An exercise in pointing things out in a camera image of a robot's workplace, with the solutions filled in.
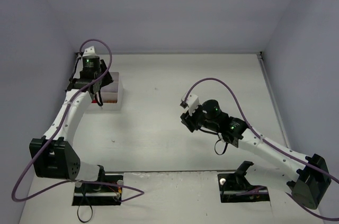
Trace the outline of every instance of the gray wall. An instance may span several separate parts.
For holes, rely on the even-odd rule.
[[[324,156],[339,176],[339,0],[292,0],[264,54],[294,149]],[[339,187],[320,204],[338,217]]]
[[[24,203],[11,191],[60,107],[73,49],[46,0],[0,0],[0,223],[18,223]],[[33,170],[19,197],[27,195]]]
[[[263,50],[290,0],[48,0],[74,48],[115,52]]]

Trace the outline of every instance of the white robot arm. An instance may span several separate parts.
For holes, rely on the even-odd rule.
[[[190,94],[186,101],[182,98],[181,106],[188,108],[186,113],[181,115],[181,122],[191,132],[201,130],[201,127],[207,128],[226,144],[258,155],[276,167],[265,168],[252,162],[243,162],[235,171],[237,182],[281,190],[292,194],[293,199],[304,207],[318,207],[331,179],[283,153],[308,161],[328,173],[322,157],[316,154],[312,158],[308,157],[266,138],[254,128],[249,128],[245,121],[222,112],[216,100],[208,100],[201,105],[199,98]]]
[[[94,47],[85,49],[80,78],[70,79],[70,84],[66,89],[65,101],[53,124],[42,138],[32,139],[30,143],[30,152],[33,158],[47,139],[52,138],[52,135],[58,130],[59,124],[62,124],[62,128],[58,130],[52,143],[34,162],[35,173],[38,177],[70,181],[101,181],[101,178],[104,177],[103,167],[81,161],[72,145],[75,131],[84,112],[96,99],[96,95],[100,94],[100,89],[113,82],[113,79],[110,73],[106,73],[100,81],[91,87],[80,93],[77,92],[88,83],[99,78],[106,69],[105,62],[95,54]],[[64,117],[67,108],[69,110],[67,116]]]

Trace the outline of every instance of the purple cable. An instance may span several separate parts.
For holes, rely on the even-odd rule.
[[[239,194],[236,194],[237,196],[243,196],[243,195],[258,195],[258,194],[261,194],[261,195],[267,195],[268,192],[259,192],[259,190],[262,190],[263,188],[265,188],[264,186],[260,186],[260,187],[257,187],[253,190],[250,190],[250,191],[246,191],[246,192],[242,192],[242,193],[239,193]]]
[[[244,114],[244,112],[243,112],[243,110],[242,110],[242,108],[240,107],[240,104],[239,104],[239,102],[238,102],[238,99],[237,99],[237,97],[235,96],[235,94],[233,93],[233,91],[231,90],[231,88],[229,88],[228,85],[226,85],[223,81],[221,81],[221,80],[219,80],[219,79],[217,79],[217,78],[213,78],[213,77],[204,78],[204,79],[199,80],[198,82],[196,82],[194,85],[192,85],[192,87],[189,89],[189,91],[188,91],[187,94],[186,94],[184,103],[186,103],[187,98],[189,97],[191,91],[192,91],[198,84],[200,84],[201,82],[204,82],[204,81],[208,81],[208,80],[217,81],[217,82],[221,83],[224,87],[226,87],[226,88],[229,90],[229,92],[231,93],[231,95],[232,95],[232,97],[233,97],[235,103],[237,104],[237,107],[238,107],[238,109],[239,109],[239,112],[240,112],[240,114],[242,115],[242,117],[243,117],[244,121],[246,122],[247,126],[249,127],[249,129],[251,130],[251,132],[252,132],[253,134],[255,134],[258,138],[261,138],[261,136],[253,129],[253,127],[250,125],[249,121],[246,119],[245,114]],[[305,166],[308,166],[308,167],[310,167],[310,168],[312,168],[312,169],[314,169],[314,170],[316,170],[316,171],[318,171],[318,172],[320,172],[320,173],[322,173],[322,174],[328,176],[329,178],[331,178],[332,180],[334,180],[337,184],[339,184],[339,179],[336,178],[336,177],[334,177],[333,175],[329,174],[328,172],[323,171],[322,169],[320,169],[320,168],[318,168],[318,167],[316,167],[316,166],[314,166],[314,165],[312,165],[312,164],[309,164],[309,163],[307,163],[307,162],[305,162],[305,161],[303,161],[303,160],[301,160],[301,159],[298,159],[298,158],[296,158],[296,157],[294,157],[294,156],[292,156],[292,155],[290,155],[290,154],[288,154],[288,153],[285,153],[283,150],[281,150],[281,149],[279,149],[278,147],[276,147],[275,145],[271,144],[270,142],[268,142],[268,141],[265,140],[264,138],[263,138],[262,140],[263,140],[264,143],[266,143],[267,145],[269,145],[270,147],[272,147],[274,150],[278,151],[279,153],[281,153],[281,154],[283,154],[283,155],[285,155],[285,156],[287,156],[287,157],[289,157],[289,158],[291,158],[291,159],[293,159],[293,160],[295,160],[295,161],[297,161],[297,162],[299,162],[299,163],[304,164]],[[308,210],[308,209],[307,209],[306,207],[304,207],[303,205],[300,205],[300,204],[298,204],[298,205],[299,205],[301,208],[303,208],[305,211],[311,213],[313,216],[316,216],[316,217],[318,217],[318,218],[320,218],[320,219],[322,219],[322,220],[339,221],[339,218],[328,218],[328,217],[323,217],[323,216],[320,216],[320,215],[318,215],[318,214],[316,214],[316,213],[311,212],[310,210]]]
[[[104,73],[98,77],[97,79],[93,80],[92,82],[90,82],[89,84],[85,85],[84,87],[82,87],[80,90],[78,90],[72,98],[70,98],[69,102],[73,102],[73,100],[76,98],[77,95],[79,95],[83,90],[87,89],[88,87],[90,87],[91,85],[95,84],[96,82],[100,81],[108,72],[109,72],[109,69],[111,67],[111,64],[112,64],[112,51],[110,49],[110,47],[103,41],[101,40],[98,40],[98,39],[89,39],[89,40],[86,40],[81,46],[80,46],[80,52],[82,52],[82,48],[83,46],[90,42],[90,41],[97,41],[101,44],[103,44],[108,52],[109,52],[109,55],[110,55],[110,61],[108,63],[108,66],[107,66],[107,69],[104,71]],[[72,181],[62,181],[62,182],[59,182],[59,183],[56,183],[52,186],[49,186],[33,195],[30,195],[26,198],[23,198],[23,199],[18,199],[16,197],[16,191],[17,191],[17,188],[19,187],[20,183],[22,182],[23,178],[25,177],[26,173],[28,172],[28,170],[30,169],[30,167],[33,165],[33,163],[37,160],[37,158],[41,155],[41,153],[48,147],[48,145],[53,141],[54,137],[58,134],[58,132],[60,131],[64,121],[66,120],[66,116],[69,112],[69,109],[71,107],[71,103],[67,104],[66,106],[66,109],[65,109],[65,113],[63,115],[63,117],[61,118],[61,121],[60,121],[60,124],[58,125],[57,127],[57,130],[53,133],[53,135],[50,137],[50,139],[40,148],[40,150],[37,152],[37,154],[31,159],[31,161],[27,164],[26,168],[23,170],[22,174],[19,176],[18,180],[16,181],[14,187],[13,187],[13,191],[12,191],[12,200],[14,202],[23,202],[23,201],[26,201],[26,200],[29,200],[37,195],[40,195],[41,193],[47,191],[47,190],[50,190],[56,186],[59,186],[59,185],[62,185],[62,184],[65,184],[65,183],[69,183],[69,182],[72,182]],[[102,182],[88,182],[88,181],[82,181],[83,183],[90,183],[90,184],[101,184],[101,185],[108,185],[108,186],[116,186],[114,184],[110,184],[110,183],[102,183]],[[138,196],[141,196],[144,194],[143,191],[139,190],[139,189],[136,189],[136,188],[133,188],[133,187],[128,187],[128,186],[123,186],[123,185],[119,185],[119,186],[116,186],[116,187],[121,187],[121,188],[126,188],[126,189],[130,189],[130,190],[134,190],[134,191],[137,191],[137,192],[140,192],[140,194],[136,195],[136,196],[133,196],[133,197],[130,197],[128,199],[125,199],[125,200],[122,200],[121,202],[125,202],[127,200],[130,200],[130,199],[133,199],[133,198],[136,198]]]
[[[135,199],[135,198],[145,194],[144,191],[142,191],[140,189],[133,188],[133,187],[126,186],[126,185],[119,185],[119,184],[114,184],[114,183],[104,183],[104,182],[90,182],[90,181],[79,181],[79,182],[80,183],[88,183],[88,184],[105,185],[105,186],[114,186],[114,187],[125,188],[125,189],[128,189],[128,190],[133,190],[133,191],[139,192],[138,195],[131,196],[131,197],[123,199],[123,200],[119,200],[118,202],[120,202],[120,203],[126,202],[126,201],[131,200],[131,199]]]

